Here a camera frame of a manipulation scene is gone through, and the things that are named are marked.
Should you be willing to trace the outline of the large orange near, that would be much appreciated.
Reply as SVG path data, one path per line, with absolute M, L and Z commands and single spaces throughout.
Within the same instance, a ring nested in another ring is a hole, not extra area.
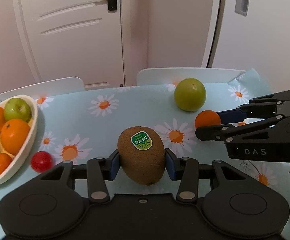
M 27 139 L 30 126 L 22 119 L 7 121 L 0 132 L 0 141 L 3 148 L 12 155 L 17 155 Z

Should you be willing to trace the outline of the white chair back left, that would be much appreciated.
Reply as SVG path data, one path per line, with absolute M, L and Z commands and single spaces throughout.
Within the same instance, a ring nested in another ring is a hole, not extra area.
M 61 79 L 35 83 L 33 85 L 16 88 L 0 94 L 0 101 L 4 101 L 13 96 L 27 95 L 33 99 L 62 94 L 70 94 L 85 91 L 82 79 L 71 76 Z

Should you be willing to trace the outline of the red cherry tomato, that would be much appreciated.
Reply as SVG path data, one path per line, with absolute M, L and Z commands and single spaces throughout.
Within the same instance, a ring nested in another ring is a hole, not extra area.
M 34 171 L 42 173 L 52 168 L 54 165 L 54 161 L 52 156 L 48 152 L 39 151 L 32 156 L 30 164 L 31 168 Z

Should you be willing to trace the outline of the white chair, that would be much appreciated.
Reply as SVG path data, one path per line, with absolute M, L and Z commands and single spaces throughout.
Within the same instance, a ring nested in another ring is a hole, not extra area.
M 13 96 L 27 95 L 33 99 L 62 94 L 70 94 L 85 91 L 82 79 L 71 76 L 61 79 L 35 83 L 33 85 L 16 88 L 0 94 L 0 101 L 4 101 Z
M 228 83 L 245 72 L 245 70 L 201 67 L 146 68 L 138 72 L 136 84 L 164 85 L 187 78 L 195 78 L 202 83 Z

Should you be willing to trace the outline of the green apple on table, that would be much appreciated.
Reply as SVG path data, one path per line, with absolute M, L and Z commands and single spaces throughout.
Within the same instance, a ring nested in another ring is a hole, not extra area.
M 174 90 L 175 104 L 187 112 L 200 109 L 206 100 L 204 85 L 195 78 L 187 78 L 178 83 Z

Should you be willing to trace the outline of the brown kiwi with sticker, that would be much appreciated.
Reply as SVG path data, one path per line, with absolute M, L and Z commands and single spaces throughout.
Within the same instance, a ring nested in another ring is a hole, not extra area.
M 160 136 L 151 128 L 134 126 L 118 138 L 118 152 L 125 174 L 141 185 L 153 185 L 165 170 L 165 148 Z

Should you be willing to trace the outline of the white chair back right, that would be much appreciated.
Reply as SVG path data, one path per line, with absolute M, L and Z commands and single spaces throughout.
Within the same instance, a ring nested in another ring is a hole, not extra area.
M 136 84 L 164 85 L 187 78 L 195 78 L 202 83 L 228 83 L 245 72 L 245 70 L 201 67 L 146 68 L 138 72 Z

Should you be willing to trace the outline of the cream oval fruit bowl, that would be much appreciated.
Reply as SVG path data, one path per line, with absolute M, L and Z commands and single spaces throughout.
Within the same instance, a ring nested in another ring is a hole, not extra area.
M 23 99 L 29 105 L 31 109 L 31 120 L 29 121 L 30 130 L 19 152 L 15 156 L 12 156 L 9 152 L 7 153 L 8 155 L 10 155 L 10 157 L 12 157 L 12 162 L 6 168 L 6 170 L 2 174 L 0 174 L 0 185 L 5 183 L 13 175 L 15 175 L 16 172 L 24 164 L 25 160 L 27 159 L 27 156 L 31 151 L 31 148 L 33 147 L 37 132 L 38 108 L 35 100 L 27 95 L 17 95 L 2 101 L 0 103 L 0 106 L 1 107 L 5 106 L 9 99 L 14 98 Z

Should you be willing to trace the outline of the small mandarin orange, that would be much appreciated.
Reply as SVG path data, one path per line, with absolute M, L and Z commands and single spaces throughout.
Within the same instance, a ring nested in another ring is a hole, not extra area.
M 206 126 L 217 126 L 221 124 L 220 116 L 217 112 L 212 110 L 205 110 L 200 112 L 194 121 L 195 128 Z

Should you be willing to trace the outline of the green apple in bowl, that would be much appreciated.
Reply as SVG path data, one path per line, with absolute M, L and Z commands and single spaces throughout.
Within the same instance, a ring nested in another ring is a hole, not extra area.
M 31 108 L 22 98 L 11 98 L 4 106 L 4 118 L 6 121 L 21 119 L 25 122 L 29 122 L 31 118 Z

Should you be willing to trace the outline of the white panel door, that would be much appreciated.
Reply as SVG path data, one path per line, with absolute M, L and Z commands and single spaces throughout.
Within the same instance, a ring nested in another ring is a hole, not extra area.
M 86 89 L 125 84 L 120 0 L 12 0 L 36 82 L 76 76 Z

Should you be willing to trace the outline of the light blue daisy tablecloth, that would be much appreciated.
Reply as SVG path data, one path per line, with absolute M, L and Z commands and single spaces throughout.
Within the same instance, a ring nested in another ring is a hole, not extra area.
M 145 126 L 155 130 L 165 148 L 170 148 L 177 157 L 195 158 L 203 164 L 211 164 L 215 159 L 226 161 L 282 194 L 290 206 L 289 164 L 231 160 L 223 142 L 199 141 L 194 135 L 194 120 L 199 112 L 233 109 L 247 103 L 248 99 L 270 94 L 265 80 L 252 69 L 233 81 L 205 83 L 204 86 L 207 99 L 203 108 L 195 113 L 184 112 L 175 105 L 172 84 L 48 96 L 45 102 L 37 103 L 38 126 L 32 152 L 19 171 L 0 185 L 0 200 L 38 175 L 30 166 L 31 156 L 37 151 L 52 154 L 56 164 L 67 157 L 74 164 L 84 164 L 91 158 L 112 154 L 118 137 L 126 128 Z M 97 110 L 105 100 L 109 100 L 108 109 Z M 144 186 L 132 181 L 120 169 L 115 181 L 106 182 L 106 186 L 111 198 L 115 193 L 172 193 L 175 197 L 179 181 L 171 181 L 165 172 L 158 183 Z M 282 234 L 290 239 L 290 217 Z M 0 226 L 0 239 L 4 235 Z

